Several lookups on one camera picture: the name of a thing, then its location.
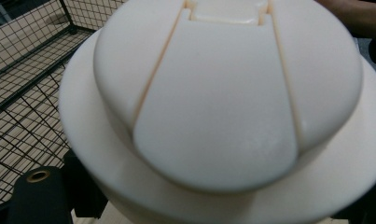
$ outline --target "black wire rack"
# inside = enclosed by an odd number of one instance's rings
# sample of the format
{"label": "black wire rack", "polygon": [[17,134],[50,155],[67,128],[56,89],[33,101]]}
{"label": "black wire rack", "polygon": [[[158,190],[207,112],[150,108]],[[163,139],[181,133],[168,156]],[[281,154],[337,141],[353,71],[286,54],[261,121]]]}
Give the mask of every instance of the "black wire rack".
{"label": "black wire rack", "polygon": [[65,65],[122,0],[0,0],[0,204],[16,179],[63,166],[59,120]]}

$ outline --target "metal grommet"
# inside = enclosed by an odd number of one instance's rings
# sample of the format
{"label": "metal grommet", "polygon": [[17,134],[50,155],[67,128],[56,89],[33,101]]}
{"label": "metal grommet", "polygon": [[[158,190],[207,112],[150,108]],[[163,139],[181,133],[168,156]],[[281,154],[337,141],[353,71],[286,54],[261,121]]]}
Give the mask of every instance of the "metal grommet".
{"label": "metal grommet", "polygon": [[27,177],[28,183],[37,183],[42,181],[50,176],[50,172],[47,170],[37,171]]}

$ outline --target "metal wire grid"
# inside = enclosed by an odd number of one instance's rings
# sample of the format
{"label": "metal wire grid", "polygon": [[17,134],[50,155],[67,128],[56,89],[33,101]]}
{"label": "metal wire grid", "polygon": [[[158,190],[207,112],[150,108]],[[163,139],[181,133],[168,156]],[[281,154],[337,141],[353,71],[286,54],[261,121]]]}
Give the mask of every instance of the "metal wire grid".
{"label": "metal wire grid", "polygon": [[0,203],[21,174],[63,165],[69,146],[57,99],[64,65],[121,4],[51,0],[0,27]]}

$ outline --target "wire mesh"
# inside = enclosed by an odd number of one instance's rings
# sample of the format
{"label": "wire mesh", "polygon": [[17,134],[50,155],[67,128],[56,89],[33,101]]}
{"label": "wire mesh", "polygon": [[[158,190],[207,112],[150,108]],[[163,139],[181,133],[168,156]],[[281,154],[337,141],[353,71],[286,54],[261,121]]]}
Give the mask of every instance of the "wire mesh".
{"label": "wire mesh", "polygon": [[7,10],[11,21],[0,26],[0,203],[9,200],[23,173],[41,165],[63,166],[70,149],[57,110],[63,70],[78,46],[122,4],[29,2],[20,12]]}

